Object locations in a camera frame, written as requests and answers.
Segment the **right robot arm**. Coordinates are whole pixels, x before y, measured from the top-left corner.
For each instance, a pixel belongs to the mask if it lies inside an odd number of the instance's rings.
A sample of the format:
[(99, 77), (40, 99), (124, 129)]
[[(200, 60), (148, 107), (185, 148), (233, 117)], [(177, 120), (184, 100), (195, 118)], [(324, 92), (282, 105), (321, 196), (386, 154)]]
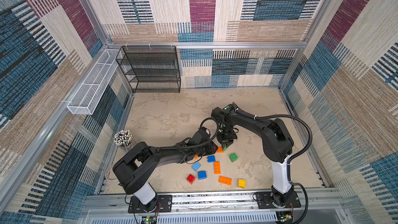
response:
[(272, 162), (273, 203), (279, 207), (285, 206), (293, 193), (292, 184), (288, 179), (287, 160), (292, 154), (294, 142), (284, 122), (279, 118), (273, 120), (271, 117), (263, 118), (247, 113), (235, 103), (213, 109), (211, 117), (218, 122), (217, 140), (224, 150), (237, 139), (236, 125), (261, 138), (263, 152)]

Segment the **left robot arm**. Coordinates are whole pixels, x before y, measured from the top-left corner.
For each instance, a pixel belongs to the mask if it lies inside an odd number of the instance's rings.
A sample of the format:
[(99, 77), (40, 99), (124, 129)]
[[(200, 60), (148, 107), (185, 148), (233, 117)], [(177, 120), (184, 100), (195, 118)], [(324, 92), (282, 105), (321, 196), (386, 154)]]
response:
[(154, 208), (158, 194), (148, 182), (154, 170), (171, 163), (189, 162), (195, 156), (215, 154), (218, 149), (213, 142), (215, 137), (207, 128), (200, 127), (193, 137), (174, 146), (154, 147), (140, 142), (115, 163), (113, 172), (127, 195), (134, 195), (143, 206)]

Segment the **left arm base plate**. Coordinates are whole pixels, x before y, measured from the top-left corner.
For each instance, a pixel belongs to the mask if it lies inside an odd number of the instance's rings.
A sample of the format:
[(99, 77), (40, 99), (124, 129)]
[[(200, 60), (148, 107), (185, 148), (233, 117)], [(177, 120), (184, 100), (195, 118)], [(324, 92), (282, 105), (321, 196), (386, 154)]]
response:
[(172, 195), (156, 195), (148, 204), (143, 204), (137, 197), (133, 196), (129, 202), (128, 213), (169, 213), (172, 210)]

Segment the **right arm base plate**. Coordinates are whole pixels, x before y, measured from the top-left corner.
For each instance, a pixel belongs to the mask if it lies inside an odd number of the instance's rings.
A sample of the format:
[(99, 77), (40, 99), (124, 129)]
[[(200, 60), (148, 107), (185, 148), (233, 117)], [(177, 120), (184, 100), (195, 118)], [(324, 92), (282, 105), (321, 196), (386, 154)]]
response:
[(282, 195), (272, 191), (255, 192), (254, 200), (259, 209), (300, 208), (302, 206), (295, 191)]

